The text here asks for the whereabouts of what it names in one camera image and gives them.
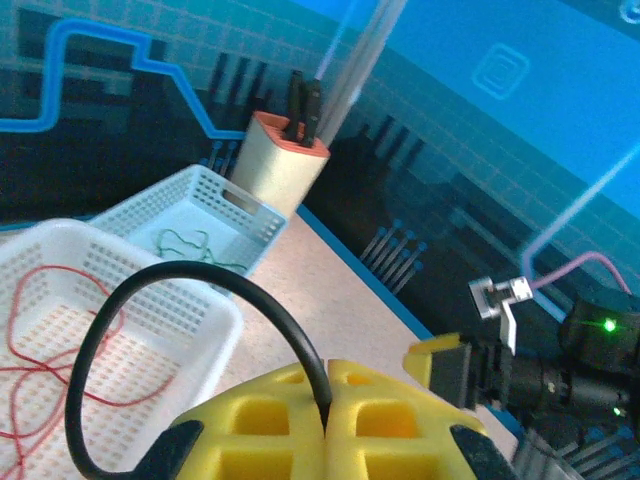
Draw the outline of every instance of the yellow foam block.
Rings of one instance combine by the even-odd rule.
[[[329,362],[333,403],[326,436],[327,480],[472,480],[450,427],[486,435],[451,405],[361,365]]]
[[[299,364],[238,385],[184,413],[204,429],[179,480],[471,480],[449,431],[482,424],[353,362],[331,360],[326,437]]]
[[[234,387],[176,419],[204,430],[179,480],[320,480],[324,432],[300,364]]]

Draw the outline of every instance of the white table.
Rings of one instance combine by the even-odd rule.
[[[10,234],[0,234],[0,243]],[[324,359],[342,358],[416,385],[402,369],[415,335],[297,215],[251,279],[293,315]],[[245,330],[218,392],[296,361],[293,351],[260,313],[236,299]],[[511,458],[516,440],[480,408],[498,448]]]

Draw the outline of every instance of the pink wire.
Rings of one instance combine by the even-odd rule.
[[[611,260],[609,260],[607,257],[605,257],[603,254],[601,254],[599,252],[583,253],[582,255],[580,255],[580,256],[574,258],[573,260],[571,260],[565,266],[560,267],[559,269],[554,270],[550,274],[545,275],[544,277],[540,277],[539,279],[534,280],[533,282],[531,282],[530,283],[531,289],[532,290],[537,290],[539,288],[544,287],[545,285],[549,285],[550,283],[553,283],[556,280],[564,277],[569,272],[571,272],[571,271],[575,270],[576,268],[582,266],[584,263],[588,262],[589,260],[597,260],[602,265],[604,265],[605,268],[607,270],[609,270],[611,275],[613,275],[613,278],[615,278],[615,280],[618,283],[618,285],[620,286],[620,288],[623,291],[625,291],[626,293],[631,294],[631,289],[627,285],[627,282],[624,281],[624,278],[622,278],[622,275],[620,275],[620,272],[615,267],[615,265],[611,262]]]

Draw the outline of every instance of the plastic basket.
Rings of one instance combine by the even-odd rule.
[[[197,245],[206,234],[215,262],[248,276],[283,231],[286,219],[220,175],[193,165],[90,223],[156,255],[163,232],[173,231]],[[163,258],[200,260],[202,250],[183,240],[171,232],[164,235]]]
[[[10,355],[6,324],[18,281],[41,265],[63,265],[93,275],[109,291],[157,257],[121,238],[75,220],[51,220],[0,247],[0,365],[29,365]],[[90,280],[44,270],[26,284],[14,339],[26,354],[46,360],[80,345],[105,296]],[[241,334],[235,304],[202,282],[172,280],[136,293],[125,305],[125,324],[94,361],[87,390],[125,402],[153,392],[133,407],[110,407],[85,397],[84,432],[95,461],[107,470],[131,469],[177,415],[213,395]],[[16,373],[0,373],[0,430],[9,428],[9,391]],[[32,375],[18,396],[21,431],[35,428],[51,412],[62,384],[48,373]],[[31,443],[25,441],[28,448]],[[0,475],[16,461],[11,440],[0,438]],[[80,478],[60,423],[26,462],[26,478]]]

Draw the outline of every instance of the blue glowing line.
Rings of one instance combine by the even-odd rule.
[[[600,180],[591,185],[585,192],[576,198],[551,224],[545,228],[540,234],[533,239],[527,248],[524,249],[520,257],[520,270],[522,275],[532,280],[534,277],[533,257],[540,252],[558,233],[565,227],[593,198],[613,180],[620,171],[626,167],[631,161],[640,156],[640,142],[622,157],[611,169],[606,172]],[[553,303],[542,293],[537,292],[535,300],[540,306],[547,310],[554,318],[558,320],[558,311],[554,310]]]
[[[315,76],[316,80],[322,80],[322,77],[324,76],[324,72],[327,71],[327,67],[329,67],[329,63],[331,63],[331,60],[333,59],[333,55],[335,54],[336,49],[338,48],[338,44],[340,43],[340,40],[342,39],[342,36],[344,35],[345,30],[349,26],[349,21],[351,20],[351,16],[353,15],[353,12],[356,9],[357,3],[358,3],[358,0],[351,0],[351,3],[347,7],[347,11],[342,17],[340,24],[338,25],[338,29],[336,30],[336,33],[333,36],[333,40],[331,40],[331,44],[329,45],[327,52],[324,54],[324,58],[322,59],[322,62],[320,62],[320,66],[318,66],[318,71],[316,72],[316,76]]]
[[[218,130],[213,125],[202,103],[193,91],[189,80],[187,80],[184,71],[178,65],[149,58],[151,42],[153,41],[150,35],[76,18],[56,22],[47,33],[40,115],[33,119],[0,118],[0,132],[36,133],[44,132],[55,126],[60,116],[65,50],[71,35],[86,35],[133,46],[131,68],[171,77],[196,119],[200,122],[202,130],[204,130],[207,137],[230,140],[244,138],[244,132]]]

